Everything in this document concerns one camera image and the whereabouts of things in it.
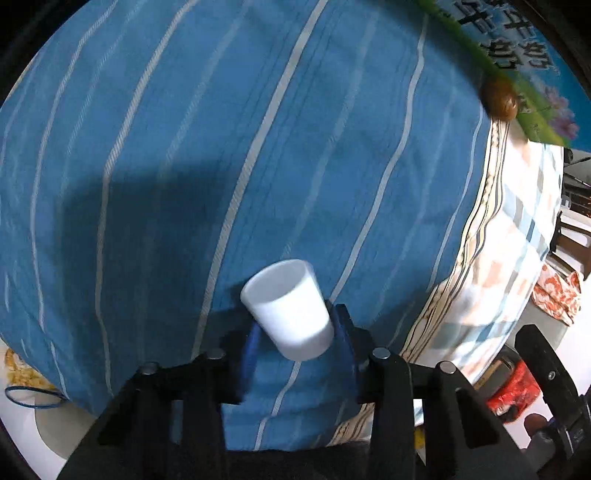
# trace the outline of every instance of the cup rim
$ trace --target cup rim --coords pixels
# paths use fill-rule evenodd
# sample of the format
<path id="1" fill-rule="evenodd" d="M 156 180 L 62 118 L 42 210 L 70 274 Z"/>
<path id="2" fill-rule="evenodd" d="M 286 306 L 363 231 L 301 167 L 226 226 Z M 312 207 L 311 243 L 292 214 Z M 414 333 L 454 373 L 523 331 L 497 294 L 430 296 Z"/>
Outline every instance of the cup rim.
<path id="1" fill-rule="evenodd" d="M 285 265 L 285 264 L 289 264 L 289 263 L 301 264 L 304 268 L 304 272 L 303 272 L 303 275 L 301 275 L 301 277 L 298 279 L 298 281 L 288 291 L 286 291 L 282 295 L 277 296 L 276 298 L 271 299 L 271 300 L 255 301 L 255 302 L 245 301 L 245 297 L 248 295 L 248 291 L 251 290 L 252 287 L 254 285 L 256 285 L 256 283 L 261 280 L 261 277 L 268 275 L 271 270 L 276 270 L 278 267 Z M 263 268 L 262 270 L 258 271 L 257 273 L 255 273 L 244 284 L 244 286 L 242 287 L 242 291 L 240 292 L 240 300 L 243 303 L 249 303 L 249 304 L 264 304 L 264 303 L 271 303 L 273 301 L 277 301 L 277 300 L 285 297 L 286 295 L 289 295 L 293 290 L 295 290 L 297 287 L 299 287 L 307 277 L 306 272 L 313 272 L 313 270 L 311 268 L 311 264 L 309 262 L 307 262 L 306 260 L 301 260 L 299 258 L 289 258 L 287 260 L 281 260 L 281 261 L 275 262 L 275 263 Z"/>

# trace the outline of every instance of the screw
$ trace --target screw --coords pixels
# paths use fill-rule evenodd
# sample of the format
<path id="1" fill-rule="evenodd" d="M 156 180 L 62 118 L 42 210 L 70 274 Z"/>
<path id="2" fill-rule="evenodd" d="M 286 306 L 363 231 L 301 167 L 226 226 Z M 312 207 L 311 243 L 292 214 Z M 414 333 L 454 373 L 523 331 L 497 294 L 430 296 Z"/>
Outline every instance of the screw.
<path id="1" fill-rule="evenodd" d="M 160 365 L 158 365 L 158 362 L 146 362 L 139 368 L 139 373 L 142 375 L 154 375 L 159 368 Z"/>
<path id="2" fill-rule="evenodd" d="M 441 362 L 439 364 L 439 370 L 441 370 L 445 374 L 454 374 L 456 373 L 456 366 L 451 362 Z"/>
<path id="3" fill-rule="evenodd" d="M 212 348 L 211 350 L 207 351 L 208 360 L 221 360 L 225 356 L 226 352 L 224 352 L 221 348 Z"/>
<path id="4" fill-rule="evenodd" d="M 383 346 L 374 348 L 371 354 L 377 360 L 387 360 L 388 358 L 390 358 L 390 350 Z"/>

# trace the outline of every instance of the white paper cup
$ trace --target white paper cup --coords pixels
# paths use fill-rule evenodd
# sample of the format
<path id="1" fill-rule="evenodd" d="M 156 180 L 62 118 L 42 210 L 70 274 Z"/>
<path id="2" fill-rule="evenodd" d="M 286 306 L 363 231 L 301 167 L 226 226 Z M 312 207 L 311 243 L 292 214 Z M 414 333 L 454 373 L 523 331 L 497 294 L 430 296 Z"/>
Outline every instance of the white paper cup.
<path id="1" fill-rule="evenodd" d="M 240 299 L 281 354 L 303 362 L 322 355 L 335 335 L 312 265 L 284 260 L 252 277 Z"/>

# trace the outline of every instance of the red bag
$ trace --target red bag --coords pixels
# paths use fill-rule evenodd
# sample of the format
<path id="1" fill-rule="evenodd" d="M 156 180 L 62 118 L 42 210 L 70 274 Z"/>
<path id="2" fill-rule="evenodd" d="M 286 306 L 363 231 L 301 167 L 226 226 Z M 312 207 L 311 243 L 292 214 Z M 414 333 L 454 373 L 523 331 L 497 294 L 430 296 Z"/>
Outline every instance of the red bag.
<path id="1" fill-rule="evenodd" d="M 541 392 L 525 362 L 520 360 L 507 383 L 486 404 L 503 423 L 510 423 L 517 420 Z"/>

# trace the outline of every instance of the orange cloth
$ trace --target orange cloth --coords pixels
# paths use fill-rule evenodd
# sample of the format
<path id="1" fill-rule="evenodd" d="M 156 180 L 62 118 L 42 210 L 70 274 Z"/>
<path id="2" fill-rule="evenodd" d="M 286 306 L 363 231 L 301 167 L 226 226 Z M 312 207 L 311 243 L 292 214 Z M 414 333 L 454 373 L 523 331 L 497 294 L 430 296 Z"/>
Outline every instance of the orange cloth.
<path id="1" fill-rule="evenodd" d="M 545 263 L 531 298 L 551 317 L 571 326 L 581 309 L 581 277 L 577 271 L 564 280 L 556 270 Z"/>

